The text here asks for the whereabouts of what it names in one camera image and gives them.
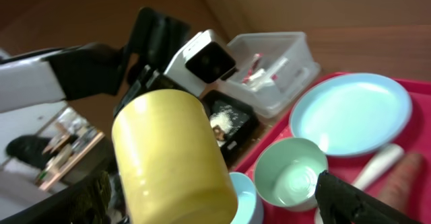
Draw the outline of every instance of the black tray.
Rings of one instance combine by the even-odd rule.
[[[259,126],[259,120],[251,106],[216,90],[210,91],[201,101],[206,105],[206,110],[209,110],[210,120],[213,114],[226,108],[232,110],[227,112],[232,122],[232,130],[226,134],[226,142],[220,147],[225,161],[229,160],[253,134]]]

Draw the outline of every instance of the table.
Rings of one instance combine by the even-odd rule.
[[[314,60],[322,66],[318,78],[345,71],[431,81],[431,25],[322,28],[304,32]],[[259,117],[262,126],[227,163],[231,170],[298,98],[272,119]]]

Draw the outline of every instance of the light blue plate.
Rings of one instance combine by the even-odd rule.
[[[410,116],[410,96],[396,81],[354,73],[324,81],[302,96],[290,128],[327,155],[350,157],[391,142]]]
[[[262,224],[263,205],[255,184],[243,173],[229,173],[238,198],[238,210],[231,224]]]

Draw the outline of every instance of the white plastic container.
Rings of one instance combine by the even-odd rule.
[[[241,34],[229,44],[238,72],[219,81],[222,92],[250,104],[256,113],[271,118],[303,91],[320,71],[306,43],[304,32]],[[253,85],[242,83],[253,65],[253,57],[263,54],[258,68],[265,74]]]

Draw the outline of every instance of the red tray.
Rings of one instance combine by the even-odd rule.
[[[334,73],[318,80],[317,84],[332,77],[346,73]],[[431,164],[431,83],[412,81],[406,79],[395,79],[410,94],[413,102],[411,119],[403,132],[393,141],[404,148],[406,152],[417,151],[426,158],[426,167],[420,179],[412,188],[409,201],[409,217],[423,223],[431,223],[431,179],[428,170]],[[260,154],[270,144],[282,138],[291,137],[289,127],[290,111],[277,122],[271,131],[259,142],[259,144],[238,164],[235,171],[242,172],[253,179],[255,162]],[[328,157],[329,171],[346,182],[353,182],[360,170],[365,166],[371,155],[355,158],[333,158]],[[382,188],[387,174],[377,180],[366,191],[376,196]],[[285,209],[274,207],[264,201],[265,218],[264,223],[314,223],[315,209],[303,213],[293,213]]]

